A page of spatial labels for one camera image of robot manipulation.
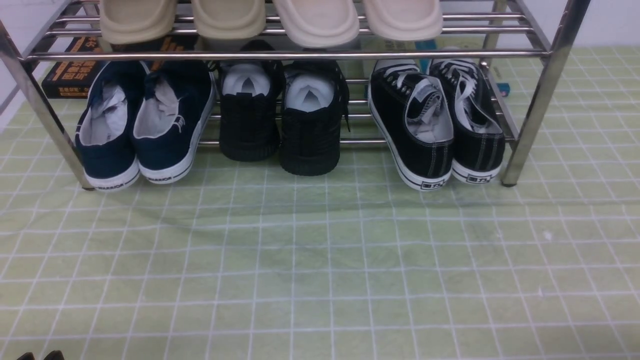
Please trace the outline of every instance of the navy blue sneaker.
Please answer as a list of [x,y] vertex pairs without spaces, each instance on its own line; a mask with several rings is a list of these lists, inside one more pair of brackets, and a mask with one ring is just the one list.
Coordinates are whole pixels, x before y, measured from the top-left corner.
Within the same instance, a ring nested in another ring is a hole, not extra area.
[[113,61],[95,78],[76,128],[76,147],[89,183],[104,192],[122,190],[140,175],[129,135],[144,99],[149,73],[140,61]]
[[213,73],[203,61],[167,61],[147,76],[132,140],[150,182],[174,183],[191,170],[215,102]]

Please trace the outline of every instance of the tiled floor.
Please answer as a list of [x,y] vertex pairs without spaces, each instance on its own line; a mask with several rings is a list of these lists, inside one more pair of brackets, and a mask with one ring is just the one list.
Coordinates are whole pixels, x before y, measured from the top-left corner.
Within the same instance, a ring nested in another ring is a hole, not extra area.
[[[522,118],[540,67],[496,64]],[[435,193],[384,148],[312,179],[203,151],[175,186],[84,192],[23,106],[0,358],[637,359],[639,79],[639,48],[574,50],[520,184]],[[83,103],[54,107],[73,129]]]

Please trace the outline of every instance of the metal shoe rack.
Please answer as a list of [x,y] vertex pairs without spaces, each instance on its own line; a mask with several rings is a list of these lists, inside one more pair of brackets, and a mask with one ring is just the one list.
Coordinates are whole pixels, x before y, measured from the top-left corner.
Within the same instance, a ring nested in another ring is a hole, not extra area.
[[[466,0],[467,3],[487,0]],[[500,124],[510,142],[512,153],[506,170],[502,175],[504,186],[516,185],[529,151],[540,129],[542,120],[551,102],[552,95],[564,65],[573,46],[582,20],[589,7],[590,0],[567,0],[566,8],[561,18],[553,42],[549,42],[542,29],[526,7],[524,0],[490,0],[493,3],[491,12],[469,13],[445,13],[445,26],[443,34],[485,34],[482,49],[466,49],[460,51],[403,51],[394,53],[371,51],[347,51],[329,50],[324,53],[311,53],[308,51],[273,51],[265,53],[220,53],[189,51],[183,53],[54,53],[50,52],[54,41],[61,37],[98,37],[103,49],[110,49],[101,39],[98,27],[99,9],[98,0],[66,0],[58,13],[54,14],[51,21],[45,25],[38,38],[20,53],[13,43],[11,36],[0,22],[0,58],[4,61],[8,70],[15,78],[19,88],[24,93],[27,101],[34,109],[37,117],[47,130],[69,167],[76,175],[82,187],[92,190],[91,185],[84,178],[81,159],[74,147],[72,136],[62,126],[57,114],[53,110],[46,96],[42,92],[38,81],[33,77],[33,69],[40,61],[99,61],[99,60],[302,60],[302,59],[333,59],[333,60],[375,60],[392,58],[479,58],[484,75],[491,84],[493,90],[493,102],[496,107]],[[80,10],[85,15],[78,15]],[[359,16],[361,22],[360,35],[372,36],[367,27],[365,16]],[[472,22],[474,25],[457,25],[452,22]],[[503,25],[504,21],[517,22],[518,25]],[[173,29],[171,35],[195,35],[193,17],[176,16],[176,23],[181,24]],[[278,16],[268,16],[267,28],[263,35],[282,36],[285,31],[280,24]],[[88,24],[86,29],[67,28],[69,24]],[[517,33],[525,35],[530,43],[530,49],[497,49],[498,37],[501,33]],[[493,76],[490,72],[492,58],[539,58],[544,64],[538,86],[532,97],[529,110],[522,126],[513,121],[509,109],[505,105]],[[366,84],[367,79],[349,79],[351,84]],[[363,105],[366,101],[355,99],[352,105]],[[370,117],[366,113],[356,113],[353,118]],[[384,143],[382,138],[343,139],[344,144],[372,144]],[[214,146],[218,141],[204,139],[202,146]]]

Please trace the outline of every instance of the black canvas shoe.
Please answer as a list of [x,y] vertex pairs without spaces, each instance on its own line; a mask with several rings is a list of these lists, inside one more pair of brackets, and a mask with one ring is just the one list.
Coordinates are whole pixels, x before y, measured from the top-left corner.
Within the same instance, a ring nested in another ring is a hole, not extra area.
[[468,59],[433,60],[429,73],[444,86],[455,131],[453,175],[485,184],[500,172],[504,133],[481,69]]
[[280,165],[294,175],[318,176],[340,159],[340,123],[349,122],[349,88],[336,61],[285,66]]
[[439,80],[413,60],[380,60],[368,98],[402,180],[416,190],[441,188],[451,176],[453,125]]
[[[241,51],[272,51],[263,40]],[[276,99],[284,85],[281,61],[222,61],[220,74],[220,151],[236,161],[260,161],[280,146]]]

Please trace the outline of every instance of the brand label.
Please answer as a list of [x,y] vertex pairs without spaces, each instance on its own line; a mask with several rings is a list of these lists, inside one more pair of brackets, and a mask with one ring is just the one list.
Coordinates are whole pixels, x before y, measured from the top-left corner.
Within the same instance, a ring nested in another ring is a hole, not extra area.
[[486,184],[491,181],[491,176],[467,176],[467,182],[470,184]]
[[444,186],[445,181],[439,181],[437,183],[425,183],[422,182],[422,185],[420,186],[421,190],[435,190],[435,189],[439,189],[441,187]]
[[96,186],[95,188],[98,189],[98,190],[116,190],[116,189],[119,189],[119,188],[121,188],[123,186],[124,186],[124,184],[119,184],[119,185],[116,185],[116,186],[106,186],[106,187]]
[[169,181],[171,179],[173,179],[173,176],[171,176],[171,177],[162,177],[160,179],[149,178],[150,181],[155,181],[155,182],[158,182],[158,183],[162,183],[163,181]]

